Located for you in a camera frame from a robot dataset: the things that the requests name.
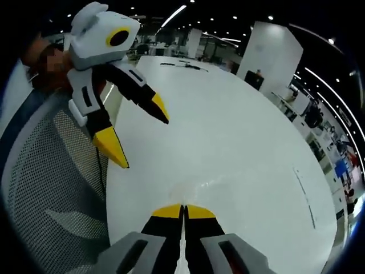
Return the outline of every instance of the white wall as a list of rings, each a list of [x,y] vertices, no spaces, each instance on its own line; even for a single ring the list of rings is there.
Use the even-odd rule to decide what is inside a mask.
[[[237,76],[261,70],[265,78],[260,92],[287,87],[302,57],[303,48],[293,34],[283,26],[256,22]]]
[[[201,38],[201,30],[191,29],[188,40],[186,42],[186,46],[188,47],[188,57],[190,58],[196,57],[196,53],[200,43],[200,38]]]

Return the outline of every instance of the black circle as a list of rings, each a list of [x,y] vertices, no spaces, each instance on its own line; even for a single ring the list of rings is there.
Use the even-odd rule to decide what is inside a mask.
[[[110,39],[110,45],[115,47],[119,46],[120,44],[124,43],[125,40],[127,40],[129,36],[129,32],[127,30],[122,30],[116,34]]]

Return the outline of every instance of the black cord on table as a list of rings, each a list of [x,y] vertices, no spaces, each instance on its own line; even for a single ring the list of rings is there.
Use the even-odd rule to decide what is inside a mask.
[[[198,67],[198,66],[193,66],[193,65],[190,65],[190,64],[184,64],[183,66],[180,66],[180,65],[176,65],[176,64],[173,64],[173,63],[160,63],[160,65],[166,65],[166,66],[175,66],[175,67],[187,67],[189,69],[195,69],[195,70],[205,70],[206,72],[209,72],[208,70],[206,70],[205,68],[202,68],[202,67]]]

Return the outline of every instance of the white tabletop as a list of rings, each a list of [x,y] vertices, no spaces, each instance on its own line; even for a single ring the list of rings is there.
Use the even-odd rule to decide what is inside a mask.
[[[179,63],[147,56],[137,68],[160,93],[170,124],[127,100],[117,116],[131,168],[109,162],[111,243],[141,231],[155,209],[191,203],[214,212],[226,233],[265,254],[276,273],[320,273],[336,218],[329,185],[300,133],[233,74],[196,61],[209,72],[161,62]]]

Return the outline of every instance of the black cable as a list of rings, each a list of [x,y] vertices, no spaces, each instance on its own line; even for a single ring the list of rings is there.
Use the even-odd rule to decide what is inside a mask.
[[[107,190],[106,190],[106,186],[103,183],[103,168],[102,168],[102,163],[100,160],[100,155],[99,155],[99,149],[97,147],[95,147],[96,149],[96,157],[98,158],[98,166],[99,166],[99,172],[100,172],[100,183],[102,184],[102,188],[104,191],[104,197],[107,198]]]
[[[193,65],[190,65],[190,64],[184,64],[183,66],[180,66],[180,65],[173,64],[173,63],[160,63],[160,65],[162,65],[162,66],[165,65],[165,66],[175,66],[175,67],[186,67],[188,69],[205,70],[206,72],[209,72],[205,68],[198,67],[198,66],[193,66]]]

